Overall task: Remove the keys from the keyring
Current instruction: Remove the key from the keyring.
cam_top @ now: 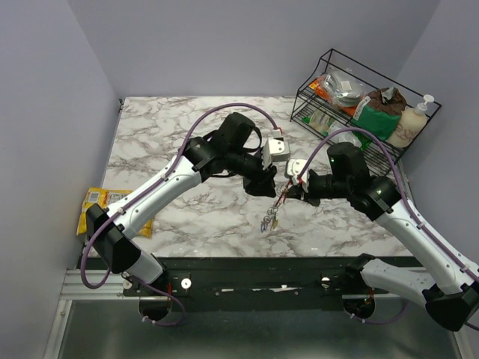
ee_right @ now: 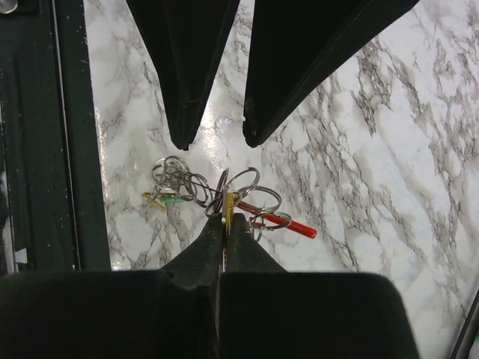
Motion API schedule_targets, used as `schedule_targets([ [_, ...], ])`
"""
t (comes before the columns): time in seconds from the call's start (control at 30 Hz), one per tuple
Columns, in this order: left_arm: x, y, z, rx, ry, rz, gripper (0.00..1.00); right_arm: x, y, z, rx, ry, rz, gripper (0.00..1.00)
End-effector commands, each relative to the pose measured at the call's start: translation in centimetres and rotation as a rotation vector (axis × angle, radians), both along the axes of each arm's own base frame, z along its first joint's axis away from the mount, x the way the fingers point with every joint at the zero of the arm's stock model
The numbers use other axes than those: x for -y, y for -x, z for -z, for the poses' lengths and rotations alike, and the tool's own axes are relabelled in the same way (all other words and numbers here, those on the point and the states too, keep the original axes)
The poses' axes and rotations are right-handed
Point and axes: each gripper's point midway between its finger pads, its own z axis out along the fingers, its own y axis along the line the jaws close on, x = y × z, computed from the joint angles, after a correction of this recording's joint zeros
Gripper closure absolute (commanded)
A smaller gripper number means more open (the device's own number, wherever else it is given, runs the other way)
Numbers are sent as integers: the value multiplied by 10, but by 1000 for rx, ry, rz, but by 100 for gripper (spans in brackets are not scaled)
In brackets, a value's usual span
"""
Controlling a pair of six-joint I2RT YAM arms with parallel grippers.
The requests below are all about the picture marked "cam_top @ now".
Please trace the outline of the keyring with keys red tag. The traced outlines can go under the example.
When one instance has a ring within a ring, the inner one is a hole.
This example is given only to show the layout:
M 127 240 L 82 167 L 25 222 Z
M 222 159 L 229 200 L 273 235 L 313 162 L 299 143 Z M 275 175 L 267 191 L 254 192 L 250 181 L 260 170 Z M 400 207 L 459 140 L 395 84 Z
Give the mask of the keyring with keys red tag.
M 274 230 L 278 226 L 278 211 L 287 199 L 287 193 L 292 186 L 289 180 L 280 190 L 278 199 L 266 211 L 266 215 L 260 223 L 260 231 L 265 233 L 267 230 Z

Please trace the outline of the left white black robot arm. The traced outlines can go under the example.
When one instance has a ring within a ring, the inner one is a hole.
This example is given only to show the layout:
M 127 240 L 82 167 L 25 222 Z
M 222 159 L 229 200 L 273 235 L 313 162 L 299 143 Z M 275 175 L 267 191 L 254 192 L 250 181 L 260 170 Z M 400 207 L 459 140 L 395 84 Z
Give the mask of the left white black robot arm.
M 187 134 L 172 160 L 135 191 L 106 208 L 91 206 L 86 212 L 88 241 L 80 269 L 86 269 L 90 251 L 96 251 L 109 274 L 128 274 L 147 294 L 160 294 L 166 285 L 165 266 L 133 240 L 157 213 L 224 171 L 241 176 L 250 195 L 275 196 L 274 164 L 287 150 L 281 129 L 275 126 L 268 138 L 258 138 L 256 147 L 246 147 L 252 133 L 261 134 L 252 120 L 231 113 L 204 136 Z

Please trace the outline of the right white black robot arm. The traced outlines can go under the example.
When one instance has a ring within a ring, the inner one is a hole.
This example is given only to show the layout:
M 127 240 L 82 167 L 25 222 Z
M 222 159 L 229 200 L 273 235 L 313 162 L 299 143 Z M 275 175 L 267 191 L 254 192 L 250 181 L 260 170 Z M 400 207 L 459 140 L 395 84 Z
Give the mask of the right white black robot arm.
M 290 197 L 317 205 L 322 199 L 345 199 L 358 212 L 398 239 L 426 274 L 389 265 L 362 254 L 344 275 L 354 293 L 383 289 L 425 308 L 449 331 L 459 331 L 478 311 L 478 265 L 461 254 L 425 218 L 388 177 L 370 175 L 362 151 L 349 142 L 327 150 L 332 172 L 316 174 L 303 159 L 287 162 Z

